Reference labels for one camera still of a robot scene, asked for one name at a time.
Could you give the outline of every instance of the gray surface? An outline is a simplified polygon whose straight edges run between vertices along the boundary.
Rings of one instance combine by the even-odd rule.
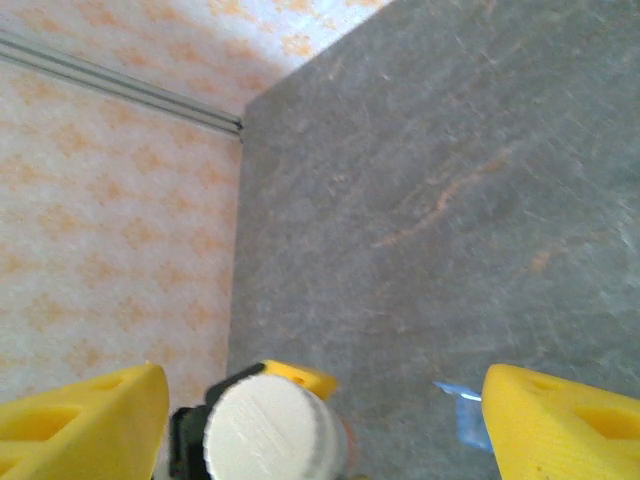
[[[640,397],[632,1],[397,1],[247,115],[231,364],[334,372],[361,469],[498,478],[434,380]]]

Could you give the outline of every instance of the blue object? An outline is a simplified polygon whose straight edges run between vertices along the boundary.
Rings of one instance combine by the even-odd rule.
[[[434,382],[444,393],[456,398],[458,439],[470,447],[493,453],[491,439],[482,416],[482,397],[462,385]]]

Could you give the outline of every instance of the wallpaper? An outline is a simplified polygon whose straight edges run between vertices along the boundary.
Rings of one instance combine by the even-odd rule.
[[[2,0],[0,28],[240,114],[389,1]]]
[[[237,140],[0,63],[0,402],[150,360],[224,376]]]

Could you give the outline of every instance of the white cap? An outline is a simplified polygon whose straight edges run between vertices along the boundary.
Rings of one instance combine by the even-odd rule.
[[[347,454],[338,417],[313,393],[276,375],[231,387],[205,427],[213,480],[335,480]]]

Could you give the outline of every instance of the yellow plastic part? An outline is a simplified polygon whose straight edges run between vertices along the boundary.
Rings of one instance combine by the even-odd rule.
[[[328,373],[275,360],[265,360],[263,373],[280,375],[315,393],[322,400],[328,400],[338,388],[338,380]]]
[[[502,480],[640,478],[640,401],[509,365],[482,410]]]
[[[152,364],[0,405],[0,480],[149,480],[168,410]]]

